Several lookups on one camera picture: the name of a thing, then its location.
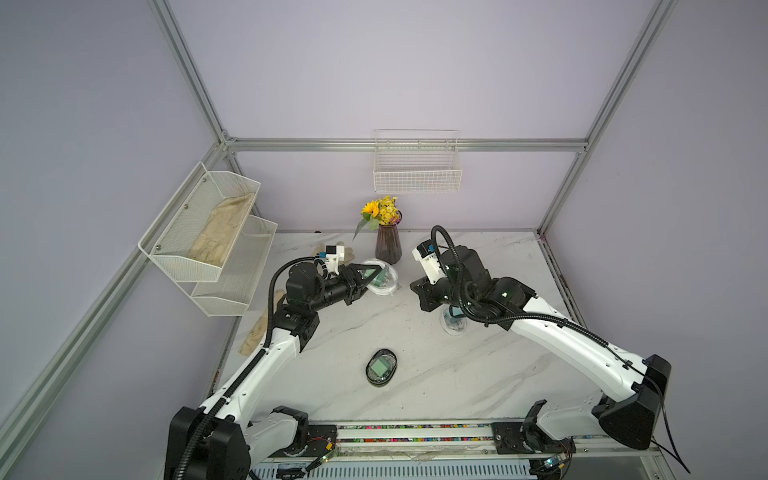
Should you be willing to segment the clear round case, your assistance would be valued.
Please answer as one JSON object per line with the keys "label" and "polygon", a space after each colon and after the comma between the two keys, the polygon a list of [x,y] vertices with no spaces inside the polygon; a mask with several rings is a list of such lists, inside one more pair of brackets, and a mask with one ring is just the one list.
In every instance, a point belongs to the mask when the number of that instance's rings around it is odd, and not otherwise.
{"label": "clear round case", "polygon": [[465,333],[467,328],[467,318],[450,318],[447,314],[447,306],[442,314],[441,326],[450,336],[459,336]]}
{"label": "clear round case", "polygon": [[399,283],[396,269],[389,263],[379,259],[369,259],[363,262],[365,269],[362,277],[369,280],[366,288],[378,296],[392,296]]}

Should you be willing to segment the green charger plug front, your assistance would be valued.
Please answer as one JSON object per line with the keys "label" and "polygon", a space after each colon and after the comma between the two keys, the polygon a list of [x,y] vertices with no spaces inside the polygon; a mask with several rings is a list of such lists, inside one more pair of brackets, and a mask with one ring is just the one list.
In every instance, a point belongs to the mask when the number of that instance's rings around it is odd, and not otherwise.
{"label": "green charger plug front", "polygon": [[385,378],[390,375],[391,364],[386,358],[379,357],[375,359],[373,363],[370,365],[370,370],[374,377]]}

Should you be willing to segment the green charger plug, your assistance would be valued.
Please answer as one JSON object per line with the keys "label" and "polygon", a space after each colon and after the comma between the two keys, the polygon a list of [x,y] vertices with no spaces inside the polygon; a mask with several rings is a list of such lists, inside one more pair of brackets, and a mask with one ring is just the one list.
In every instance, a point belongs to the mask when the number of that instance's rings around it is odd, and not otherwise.
{"label": "green charger plug", "polygon": [[391,364],[386,358],[379,357],[375,359],[373,363],[370,365],[370,370],[374,377],[385,378],[390,375]]}
{"label": "green charger plug", "polygon": [[377,287],[377,288],[383,288],[389,283],[388,280],[388,273],[386,270],[382,269],[370,282],[370,286]]}

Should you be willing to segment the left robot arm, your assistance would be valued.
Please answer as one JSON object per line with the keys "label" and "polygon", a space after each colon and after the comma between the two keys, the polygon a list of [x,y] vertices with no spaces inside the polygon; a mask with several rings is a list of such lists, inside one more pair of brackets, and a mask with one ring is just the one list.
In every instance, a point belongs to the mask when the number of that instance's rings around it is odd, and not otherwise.
{"label": "left robot arm", "polygon": [[164,465],[167,479],[246,479],[254,465],[282,451],[303,452],[309,442],[305,412],[278,406],[253,419],[269,384],[306,347],[320,310],[360,299],[381,273],[379,265],[349,263],[322,273],[317,257],[279,268],[285,295],[268,291],[267,328],[258,348],[199,407],[181,408],[170,422]]}

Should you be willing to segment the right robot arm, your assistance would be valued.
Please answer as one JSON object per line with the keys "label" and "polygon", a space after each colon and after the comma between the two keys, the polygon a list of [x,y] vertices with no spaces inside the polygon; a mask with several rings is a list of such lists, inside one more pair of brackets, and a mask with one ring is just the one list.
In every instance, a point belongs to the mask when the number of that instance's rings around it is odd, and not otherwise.
{"label": "right robot arm", "polygon": [[424,275],[410,289],[423,311],[446,306],[461,319],[527,338],[597,388],[573,401],[538,400],[522,421],[496,424],[499,451],[560,448],[568,464],[576,437],[607,436],[638,451],[656,445],[657,425],[669,423],[665,399],[671,365],[666,359],[622,349],[559,313],[519,280],[492,277],[477,252],[455,244],[440,225],[412,253]]}

